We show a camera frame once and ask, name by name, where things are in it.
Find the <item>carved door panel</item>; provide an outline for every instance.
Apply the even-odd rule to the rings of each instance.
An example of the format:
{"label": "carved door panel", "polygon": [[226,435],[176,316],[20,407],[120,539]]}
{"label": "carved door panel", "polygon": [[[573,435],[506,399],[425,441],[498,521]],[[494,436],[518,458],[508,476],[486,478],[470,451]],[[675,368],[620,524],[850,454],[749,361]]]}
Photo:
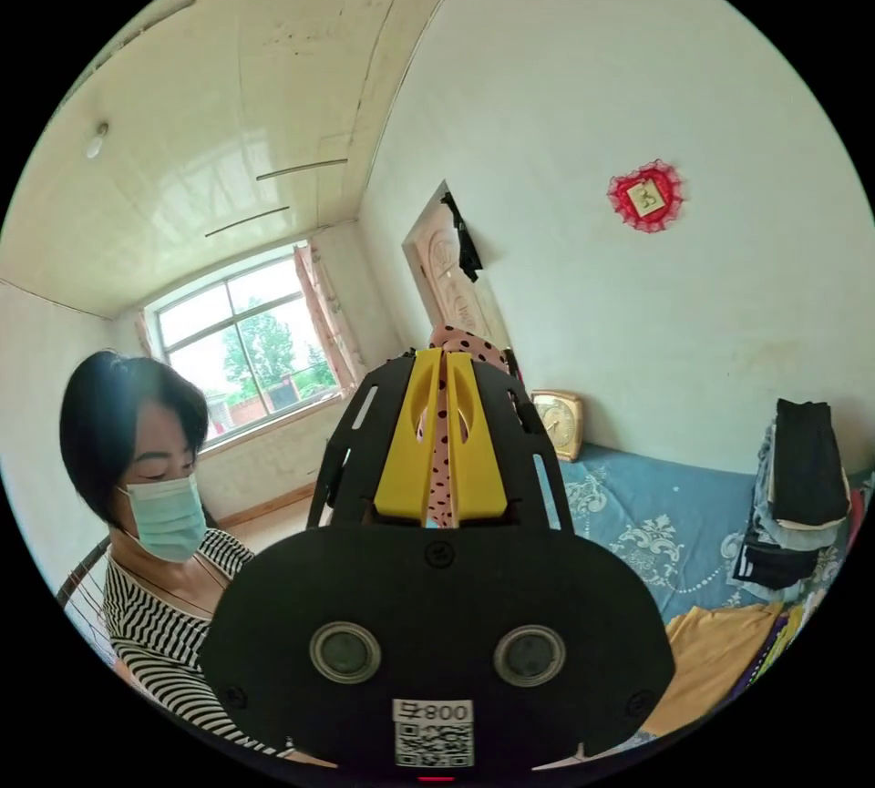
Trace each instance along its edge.
{"label": "carved door panel", "polygon": [[414,244],[443,323],[493,339],[474,285],[458,266],[458,235],[449,208],[442,205],[435,209],[419,228]]}

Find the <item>baseboard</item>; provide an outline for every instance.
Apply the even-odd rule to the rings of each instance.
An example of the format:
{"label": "baseboard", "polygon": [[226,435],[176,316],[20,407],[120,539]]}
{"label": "baseboard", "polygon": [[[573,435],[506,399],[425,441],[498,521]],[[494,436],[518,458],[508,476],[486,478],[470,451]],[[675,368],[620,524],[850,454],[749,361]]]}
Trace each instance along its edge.
{"label": "baseboard", "polygon": [[302,485],[295,490],[289,491],[287,494],[277,496],[274,499],[269,499],[266,503],[259,503],[258,506],[245,508],[242,512],[234,512],[233,515],[219,518],[219,527],[227,530],[231,527],[239,527],[240,524],[245,524],[247,521],[253,521],[257,517],[270,515],[271,512],[277,511],[280,508],[286,508],[294,503],[299,503],[303,499],[310,499],[313,496],[315,481],[311,481],[308,485]]}

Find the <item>window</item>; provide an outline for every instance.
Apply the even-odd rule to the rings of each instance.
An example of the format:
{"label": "window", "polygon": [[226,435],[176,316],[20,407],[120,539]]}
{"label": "window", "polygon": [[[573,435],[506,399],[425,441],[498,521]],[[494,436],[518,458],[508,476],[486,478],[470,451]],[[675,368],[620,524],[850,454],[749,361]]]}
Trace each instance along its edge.
{"label": "window", "polygon": [[207,445],[339,393],[292,257],[156,312],[165,362],[207,397]]}

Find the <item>curtain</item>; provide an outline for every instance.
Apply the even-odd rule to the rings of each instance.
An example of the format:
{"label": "curtain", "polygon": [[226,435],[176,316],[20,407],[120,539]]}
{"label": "curtain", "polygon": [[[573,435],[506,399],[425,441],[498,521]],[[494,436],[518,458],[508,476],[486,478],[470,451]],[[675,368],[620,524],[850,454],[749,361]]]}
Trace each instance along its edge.
{"label": "curtain", "polygon": [[146,329],[146,314],[144,312],[137,312],[137,316],[134,318],[134,331],[137,333],[137,341],[143,356],[154,357],[152,342],[149,339],[149,330]]}
{"label": "curtain", "polygon": [[349,396],[361,384],[367,367],[337,300],[319,249],[312,241],[305,247],[295,248],[294,267],[328,365],[343,396]]}

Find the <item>striped shirt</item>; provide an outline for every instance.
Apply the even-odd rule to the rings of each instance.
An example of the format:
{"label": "striped shirt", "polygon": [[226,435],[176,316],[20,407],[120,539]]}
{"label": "striped shirt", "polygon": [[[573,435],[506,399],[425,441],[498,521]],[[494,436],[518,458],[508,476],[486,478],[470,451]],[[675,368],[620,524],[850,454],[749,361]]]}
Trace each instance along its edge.
{"label": "striped shirt", "polygon": [[[209,529],[200,553],[228,578],[254,554],[223,530]],[[165,709],[205,731],[266,754],[277,752],[244,736],[216,700],[198,664],[210,627],[145,590],[112,558],[103,598],[109,640],[143,690]]]}

